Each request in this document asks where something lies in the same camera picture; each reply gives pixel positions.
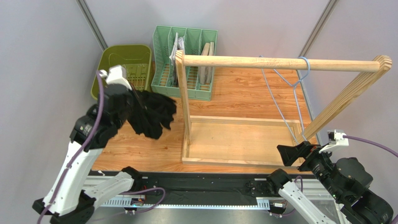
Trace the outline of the black tank top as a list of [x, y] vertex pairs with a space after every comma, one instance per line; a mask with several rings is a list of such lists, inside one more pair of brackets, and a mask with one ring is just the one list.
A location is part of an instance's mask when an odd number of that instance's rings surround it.
[[163, 128], [171, 129], [174, 114], [177, 113], [176, 100], [160, 93], [130, 91], [133, 97], [132, 114], [127, 121], [135, 133], [151, 139], [159, 139]]

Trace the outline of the light blue wire hanger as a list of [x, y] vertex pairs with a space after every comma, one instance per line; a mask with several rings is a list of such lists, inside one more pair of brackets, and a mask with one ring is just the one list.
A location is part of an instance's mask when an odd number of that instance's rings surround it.
[[[299, 84], [302, 84], [302, 81], [310, 74], [310, 72], [311, 72], [311, 66], [310, 66], [309, 60], [308, 60], [306, 57], [300, 56], [300, 57], [298, 57], [298, 59], [302, 59], [302, 60], [305, 61], [306, 65], [307, 65], [307, 73], [306, 73], [303, 77], [299, 77], [299, 78], [298, 78], [298, 81], [295, 82], [294, 84], [291, 84], [289, 81], [287, 81], [287, 79], [286, 79], [284, 76], [282, 76], [276, 69], [273, 69], [273, 71], [274, 71], [280, 78], [282, 78], [282, 80], [283, 80], [286, 84], [288, 84], [288, 85], [292, 88], [293, 96], [294, 96], [294, 99], [295, 99], [296, 108], [297, 108], [297, 110], [298, 110], [299, 124], [301, 124], [301, 133], [300, 133], [300, 134], [301, 134], [301, 137], [303, 138], [303, 140], [304, 140], [304, 141], [307, 141], [307, 138], [306, 138], [305, 135], [304, 135], [305, 127], [304, 127], [304, 124], [303, 124], [301, 109], [300, 109], [300, 107], [299, 107], [299, 101], [298, 101], [298, 96], [297, 96], [297, 86], [298, 86]], [[271, 98], [272, 98], [272, 100], [273, 100], [273, 102], [274, 102], [274, 104], [275, 104], [275, 106], [276, 106], [276, 108], [277, 108], [277, 110], [278, 110], [278, 112], [279, 112], [279, 114], [280, 114], [280, 116], [281, 116], [283, 122], [285, 123], [286, 127], [288, 128], [288, 130], [289, 130], [291, 136], [293, 137], [293, 140], [294, 140], [296, 143], [299, 143], [298, 138], [297, 138], [296, 135], [293, 133], [293, 131], [292, 131], [292, 129], [290, 128], [290, 126], [288, 125], [288, 122], [287, 122], [287, 120], [285, 119], [285, 117], [284, 117], [282, 111], [280, 110], [280, 107], [279, 107], [279, 105], [278, 105], [278, 103], [277, 103], [277, 101], [276, 101], [276, 99], [275, 99], [275, 97], [274, 97], [274, 95], [273, 95], [273, 93], [272, 93], [272, 90], [271, 90], [271, 88], [270, 88], [270, 85], [269, 85], [269, 82], [268, 82], [267, 77], [266, 77], [266, 75], [265, 75], [264, 69], [261, 69], [261, 73], [262, 73], [263, 78], [264, 78], [264, 80], [265, 80], [266, 87], [267, 87], [267, 89], [268, 89], [268, 91], [269, 91], [269, 94], [270, 94], [270, 96], [271, 96]]]

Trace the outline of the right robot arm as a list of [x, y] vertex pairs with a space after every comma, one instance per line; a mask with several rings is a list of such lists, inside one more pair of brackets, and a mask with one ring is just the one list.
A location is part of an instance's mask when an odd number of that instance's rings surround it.
[[[393, 208], [369, 187], [373, 177], [355, 158], [341, 158], [333, 163], [330, 160], [337, 144], [314, 145], [304, 141], [296, 146], [278, 145], [284, 166], [292, 165], [299, 157], [304, 162], [298, 167], [300, 172], [310, 171], [332, 196], [337, 204], [343, 204], [341, 212], [352, 224], [396, 224], [398, 217]], [[281, 196], [307, 222], [330, 224], [325, 216], [297, 187], [291, 177], [282, 169], [277, 169], [267, 177], [267, 191]]]

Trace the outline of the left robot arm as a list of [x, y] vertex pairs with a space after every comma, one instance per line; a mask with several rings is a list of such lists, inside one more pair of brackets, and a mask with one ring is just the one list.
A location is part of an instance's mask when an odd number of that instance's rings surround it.
[[96, 186], [83, 188], [108, 141], [132, 117], [134, 102], [135, 91], [128, 85], [109, 84], [100, 89], [98, 102], [74, 125], [56, 182], [46, 197], [33, 203], [41, 217], [50, 216], [52, 224], [85, 224], [109, 199], [141, 188], [142, 175], [132, 167], [123, 168]]

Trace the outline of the olive green plastic basket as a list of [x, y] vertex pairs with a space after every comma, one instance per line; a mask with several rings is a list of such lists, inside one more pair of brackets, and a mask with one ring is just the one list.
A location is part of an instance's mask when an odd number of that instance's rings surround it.
[[127, 80], [137, 91], [151, 92], [154, 77], [152, 68], [152, 50], [147, 45], [114, 45], [104, 50], [99, 61], [98, 70], [122, 65], [127, 71]]

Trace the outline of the green slotted file organizer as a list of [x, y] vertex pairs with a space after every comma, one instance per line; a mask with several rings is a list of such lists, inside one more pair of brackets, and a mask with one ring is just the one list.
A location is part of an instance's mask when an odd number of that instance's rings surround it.
[[213, 29], [156, 26], [153, 32], [156, 70], [151, 83], [152, 91], [180, 98], [181, 91], [173, 79], [175, 66], [170, 59], [176, 37], [182, 37], [185, 45], [182, 60], [188, 98], [211, 101], [215, 68], [205, 64], [188, 63], [187, 59], [191, 56], [204, 57], [203, 49], [207, 48], [208, 44], [211, 45], [208, 55], [216, 54], [218, 31]]

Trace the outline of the wooden clothes rack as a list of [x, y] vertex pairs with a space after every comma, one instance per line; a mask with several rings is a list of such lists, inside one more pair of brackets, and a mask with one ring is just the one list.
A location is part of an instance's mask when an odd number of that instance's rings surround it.
[[[193, 139], [199, 134], [194, 127], [190, 117], [190, 104], [187, 96], [186, 74], [182, 60], [183, 52], [178, 51], [176, 56], [177, 75], [181, 80], [180, 97], [182, 111], [184, 114], [184, 145], [182, 148], [182, 162], [195, 165], [217, 165], [217, 166], [240, 166], [240, 167], [263, 167], [282, 168], [284, 165], [277, 145], [294, 146], [303, 141], [301, 128], [298, 120], [287, 120], [288, 125], [298, 138], [299, 143], [293, 140], [288, 128], [282, 119], [279, 130], [272, 130], [263, 136], [249, 138], [242, 147], [236, 143], [237, 137], [232, 138], [232, 145], [221, 148], [210, 146], [205, 141], [203, 149], [193, 147]], [[288, 58], [261, 58], [261, 57], [238, 57], [238, 56], [191, 56], [188, 63], [206, 64], [211, 67], [250, 68], [250, 69], [283, 69], [283, 70], [305, 70], [307, 65], [302, 59]], [[331, 120], [340, 114], [356, 98], [364, 93], [378, 79], [387, 73], [392, 67], [392, 60], [388, 56], [376, 56], [372, 61], [350, 61], [350, 60], [309, 60], [311, 70], [315, 71], [341, 71], [357, 72], [357, 76], [338, 94], [338, 96], [311, 122], [304, 130], [307, 139], [312, 138], [317, 132], [325, 127]], [[263, 94], [251, 90], [249, 87], [225, 87], [218, 88], [220, 95], [217, 101], [226, 101], [229, 104], [241, 105], [242, 112], [238, 112], [235, 118], [269, 119], [269, 109], [261, 104]], [[204, 116], [209, 117], [231, 117], [230, 112], [223, 107], [221, 109], [210, 108]]]

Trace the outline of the wooden boards in organizer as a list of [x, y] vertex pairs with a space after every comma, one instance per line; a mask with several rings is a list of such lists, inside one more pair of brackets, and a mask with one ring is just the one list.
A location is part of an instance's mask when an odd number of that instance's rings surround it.
[[[201, 55], [208, 58], [214, 55], [215, 42], [205, 43]], [[211, 71], [212, 67], [209, 62], [206, 62], [205, 66], [200, 66], [199, 68], [199, 83], [200, 84], [210, 84], [211, 82]]]

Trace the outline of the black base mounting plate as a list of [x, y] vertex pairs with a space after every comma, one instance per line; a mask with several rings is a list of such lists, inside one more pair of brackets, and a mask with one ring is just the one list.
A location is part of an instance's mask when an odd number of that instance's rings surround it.
[[162, 205], [255, 205], [256, 198], [281, 199], [266, 184], [267, 174], [143, 173], [130, 192], [149, 189], [146, 203]]

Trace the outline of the aluminium rail frame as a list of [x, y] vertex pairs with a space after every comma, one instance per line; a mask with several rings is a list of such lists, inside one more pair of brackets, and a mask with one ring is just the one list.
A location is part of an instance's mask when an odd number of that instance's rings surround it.
[[[132, 167], [126, 167], [113, 178], [99, 185], [83, 189], [85, 180], [98, 156], [108, 141], [113, 138], [124, 122], [132, 117], [132, 111], [123, 108], [111, 113], [93, 105], [87, 114], [77, 120], [68, 145], [64, 169], [48, 195], [38, 201], [52, 215], [56, 224], [86, 223], [95, 210], [118, 195], [144, 195], [145, 181]], [[249, 138], [263, 136], [272, 130], [279, 130], [277, 119], [250, 119], [231, 117], [191, 116], [199, 134], [193, 139], [193, 147], [203, 149], [205, 141], [210, 146], [226, 148], [232, 145], [232, 138], [242, 147]], [[228, 196], [249, 197], [247, 187], [239, 187], [225, 178], [215, 184], [187, 177], [172, 177], [171, 180], [152, 188], [163, 193], [162, 199], [172, 205], [226, 206]]]

